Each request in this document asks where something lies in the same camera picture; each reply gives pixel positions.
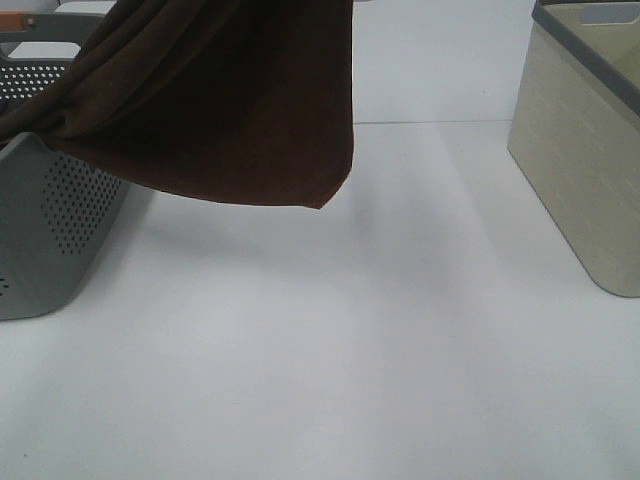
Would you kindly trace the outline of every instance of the towel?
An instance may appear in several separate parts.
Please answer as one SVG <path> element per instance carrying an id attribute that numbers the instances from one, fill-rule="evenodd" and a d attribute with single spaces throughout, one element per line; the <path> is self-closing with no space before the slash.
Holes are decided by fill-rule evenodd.
<path id="1" fill-rule="evenodd" d="M 119 0 L 0 139 L 157 190 L 323 207 L 353 157 L 353 0 Z"/>

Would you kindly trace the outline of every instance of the brown cloth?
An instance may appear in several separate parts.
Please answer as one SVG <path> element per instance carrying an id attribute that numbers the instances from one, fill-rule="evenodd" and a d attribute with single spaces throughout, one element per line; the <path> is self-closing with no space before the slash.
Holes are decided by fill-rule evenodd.
<path id="1" fill-rule="evenodd" d="M 320 208 L 351 169 L 353 0 L 119 0 L 57 82 L 0 117 L 158 190 Z"/>

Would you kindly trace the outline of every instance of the gray laundry basket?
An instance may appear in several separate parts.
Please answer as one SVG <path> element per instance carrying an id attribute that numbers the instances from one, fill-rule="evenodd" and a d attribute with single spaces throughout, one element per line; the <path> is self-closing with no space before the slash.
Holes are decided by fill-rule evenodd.
<path id="1" fill-rule="evenodd" d="M 533 16 L 509 150 L 591 278 L 640 297 L 640 2 Z"/>
<path id="2" fill-rule="evenodd" d="M 27 14 L 23 29 L 0 43 L 64 41 L 81 45 L 100 16 Z M 11 109 L 43 91 L 68 59 L 0 54 L 0 102 Z M 49 150 L 22 133 L 0 150 L 0 320 L 39 316 L 74 294 L 103 244 L 129 184 Z"/>

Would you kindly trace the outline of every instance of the brown towel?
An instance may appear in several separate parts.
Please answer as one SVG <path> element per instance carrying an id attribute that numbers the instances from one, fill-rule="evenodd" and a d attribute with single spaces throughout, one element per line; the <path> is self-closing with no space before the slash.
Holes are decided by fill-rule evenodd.
<path id="1" fill-rule="evenodd" d="M 133 182 L 322 207 L 351 169 L 353 0 L 120 0 L 66 74 L 0 117 Z"/>

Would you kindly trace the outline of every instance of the white floor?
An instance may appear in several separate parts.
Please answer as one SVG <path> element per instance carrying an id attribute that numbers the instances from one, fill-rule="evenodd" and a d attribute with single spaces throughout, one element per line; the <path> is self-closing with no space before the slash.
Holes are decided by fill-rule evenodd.
<path id="1" fill-rule="evenodd" d="M 321 212 L 135 188 L 74 302 L 0 324 L 0 479 L 640 478 L 640 301 L 589 280 L 506 151 L 517 37 L 490 98 L 454 54 L 398 72 L 415 105 L 362 101 L 385 69 L 356 45 L 379 124 Z"/>

